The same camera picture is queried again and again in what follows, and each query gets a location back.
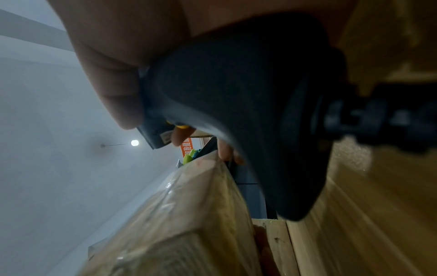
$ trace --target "wood surface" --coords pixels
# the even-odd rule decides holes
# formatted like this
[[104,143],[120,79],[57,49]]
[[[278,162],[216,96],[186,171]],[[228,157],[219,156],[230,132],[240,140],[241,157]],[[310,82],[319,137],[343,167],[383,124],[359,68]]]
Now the wood surface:
[[[436,18],[436,1],[359,1],[340,48],[363,95],[437,81]],[[302,276],[437,275],[437,152],[344,139],[314,208],[287,226]]]
[[252,219],[252,222],[254,225],[262,226],[266,229],[273,258],[281,275],[299,276],[295,253],[285,221]]

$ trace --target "orange label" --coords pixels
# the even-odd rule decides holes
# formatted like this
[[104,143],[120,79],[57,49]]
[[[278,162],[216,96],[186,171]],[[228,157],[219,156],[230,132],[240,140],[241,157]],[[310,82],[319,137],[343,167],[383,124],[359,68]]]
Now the orange label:
[[191,152],[193,149],[193,142],[191,141],[191,138],[185,139],[185,141],[181,145],[182,150],[182,158]]

